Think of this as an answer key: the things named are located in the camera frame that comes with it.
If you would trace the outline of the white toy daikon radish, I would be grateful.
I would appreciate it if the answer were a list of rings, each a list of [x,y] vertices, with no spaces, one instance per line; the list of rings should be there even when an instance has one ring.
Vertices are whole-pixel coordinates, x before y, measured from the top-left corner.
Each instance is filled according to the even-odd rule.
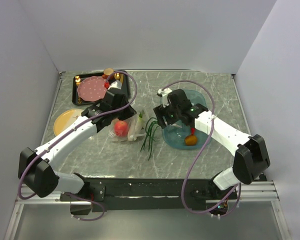
[[[131,120],[131,125],[127,134],[128,141],[135,141],[138,137],[142,135],[141,130],[143,128],[143,124],[143,115],[140,112],[139,114],[135,115]]]

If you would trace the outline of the green toy long beans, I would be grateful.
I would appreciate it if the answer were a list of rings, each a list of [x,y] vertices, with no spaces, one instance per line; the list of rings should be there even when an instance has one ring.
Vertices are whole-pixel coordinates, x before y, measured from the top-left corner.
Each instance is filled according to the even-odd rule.
[[[140,152],[146,149],[146,144],[148,144],[148,161],[150,160],[153,153],[153,143],[155,142],[155,133],[160,127],[158,119],[156,117],[150,117],[145,124],[145,138],[140,148]]]

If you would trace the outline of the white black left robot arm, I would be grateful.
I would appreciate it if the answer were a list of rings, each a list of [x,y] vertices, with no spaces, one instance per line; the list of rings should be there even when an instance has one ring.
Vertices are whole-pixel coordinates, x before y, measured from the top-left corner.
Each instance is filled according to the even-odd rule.
[[[114,88],[104,98],[86,108],[77,120],[62,133],[35,150],[25,148],[19,156],[18,178],[35,195],[44,198],[54,191],[68,192],[78,201],[85,200],[90,189],[78,173],[66,174],[55,170],[78,145],[109,126],[114,119],[126,120],[137,112],[131,102]]]

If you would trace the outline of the orange toy tangerine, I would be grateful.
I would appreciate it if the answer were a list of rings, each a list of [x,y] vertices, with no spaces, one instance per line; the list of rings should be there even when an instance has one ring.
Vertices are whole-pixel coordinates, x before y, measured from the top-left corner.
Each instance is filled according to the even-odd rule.
[[[185,139],[184,139],[184,143],[186,146],[195,146],[198,142],[198,138],[191,134],[191,135],[188,135]]]

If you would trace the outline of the clear polka dot zip bag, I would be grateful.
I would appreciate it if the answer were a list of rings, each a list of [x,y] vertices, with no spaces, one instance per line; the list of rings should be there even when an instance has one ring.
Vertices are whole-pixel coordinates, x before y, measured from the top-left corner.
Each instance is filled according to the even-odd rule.
[[[116,118],[109,126],[108,135],[113,142],[134,142],[137,138],[146,135],[145,127],[148,120],[149,115],[144,109],[137,111],[134,116],[126,120]]]

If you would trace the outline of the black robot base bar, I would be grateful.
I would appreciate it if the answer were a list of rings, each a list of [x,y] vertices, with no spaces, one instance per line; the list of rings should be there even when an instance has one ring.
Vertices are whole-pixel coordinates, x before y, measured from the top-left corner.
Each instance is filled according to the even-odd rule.
[[[107,211],[182,209],[181,198],[194,211],[212,207],[207,201],[235,200],[232,187],[220,190],[210,179],[189,179],[182,190],[183,179],[164,178],[85,178],[80,199],[95,201]]]

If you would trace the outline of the red toy apple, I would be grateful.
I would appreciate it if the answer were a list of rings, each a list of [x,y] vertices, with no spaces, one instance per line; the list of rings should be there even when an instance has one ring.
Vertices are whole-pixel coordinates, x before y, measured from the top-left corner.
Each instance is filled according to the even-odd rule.
[[[118,137],[126,137],[129,132],[129,124],[124,120],[119,120],[114,124],[114,133]]]

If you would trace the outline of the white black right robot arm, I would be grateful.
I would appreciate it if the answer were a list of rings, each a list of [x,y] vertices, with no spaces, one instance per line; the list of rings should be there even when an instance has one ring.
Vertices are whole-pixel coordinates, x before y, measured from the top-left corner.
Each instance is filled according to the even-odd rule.
[[[182,89],[160,89],[158,96],[162,103],[153,111],[161,128],[181,121],[197,131],[210,134],[211,138],[223,145],[234,157],[233,166],[212,179],[213,184],[208,188],[212,198],[222,198],[227,189],[236,184],[251,184],[271,165],[262,136],[251,136],[235,129],[213,115],[202,104],[193,104]]]

